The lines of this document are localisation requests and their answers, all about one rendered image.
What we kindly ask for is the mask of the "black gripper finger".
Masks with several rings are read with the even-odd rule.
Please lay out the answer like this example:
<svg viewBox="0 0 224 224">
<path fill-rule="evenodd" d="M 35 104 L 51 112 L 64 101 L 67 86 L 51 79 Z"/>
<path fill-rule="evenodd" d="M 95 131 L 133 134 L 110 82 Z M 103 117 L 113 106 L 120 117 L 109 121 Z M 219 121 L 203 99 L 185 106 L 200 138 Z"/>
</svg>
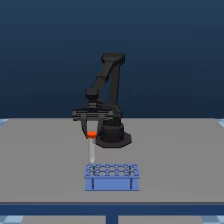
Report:
<svg viewBox="0 0 224 224">
<path fill-rule="evenodd" d="M 86 119 L 81 119 L 81 128 L 82 128 L 85 138 L 88 138 L 87 137 L 87 120 Z"/>
<path fill-rule="evenodd" d="M 103 118 L 100 118 L 98 120 L 98 125 L 97 125 L 97 137 L 96 137 L 96 140 L 98 140 L 100 138 L 100 133 L 101 133 L 101 130 L 102 130 L 102 127 L 103 127 L 103 121 L 104 119 Z"/>
</svg>

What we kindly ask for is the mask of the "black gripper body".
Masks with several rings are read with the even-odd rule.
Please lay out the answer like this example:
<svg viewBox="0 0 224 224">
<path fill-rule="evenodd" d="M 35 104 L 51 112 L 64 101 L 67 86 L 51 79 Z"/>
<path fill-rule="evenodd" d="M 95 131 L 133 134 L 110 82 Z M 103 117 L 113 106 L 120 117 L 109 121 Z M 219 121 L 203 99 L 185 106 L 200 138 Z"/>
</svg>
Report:
<svg viewBox="0 0 224 224">
<path fill-rule="evenodd" d="M 72 111 L 74 120 L 80 120 L 82 117 L 87 120 L 98 120 L 100 118 L 108 120 L 113 118 L 113 112 L 105 108 L 81 108 Z"/>
</svg>

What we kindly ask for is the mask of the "clear tube with orange cap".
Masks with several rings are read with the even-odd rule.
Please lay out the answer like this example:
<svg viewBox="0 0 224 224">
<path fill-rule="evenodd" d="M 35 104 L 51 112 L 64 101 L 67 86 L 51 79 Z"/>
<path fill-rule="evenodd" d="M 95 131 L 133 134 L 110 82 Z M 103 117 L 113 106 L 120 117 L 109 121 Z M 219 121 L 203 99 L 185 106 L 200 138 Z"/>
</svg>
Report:
<svg viewBox="0 0 224 224">
<path fill-rule="evenodd" d="M 96 137 L 97 133 L 95 131 L 89 131 L 87 133 L 88 137 L 88 148 L 89 148 L 89 160 L 91 163 L 95 162 L 96 159 Z"/>
</svg>

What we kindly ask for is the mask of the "blue tube rack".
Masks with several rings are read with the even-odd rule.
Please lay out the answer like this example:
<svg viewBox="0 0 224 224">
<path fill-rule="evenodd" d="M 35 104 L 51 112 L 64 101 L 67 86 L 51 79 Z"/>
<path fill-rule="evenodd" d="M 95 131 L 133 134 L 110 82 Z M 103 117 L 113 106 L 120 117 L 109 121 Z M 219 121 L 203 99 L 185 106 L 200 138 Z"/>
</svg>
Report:
<svg viewBox="0 0 224 224">
<path fill-rule="evenodd" d="M 138 191 L 140 173 L 137 164 L 87 164 L 86 191 Z"/>
</svg>

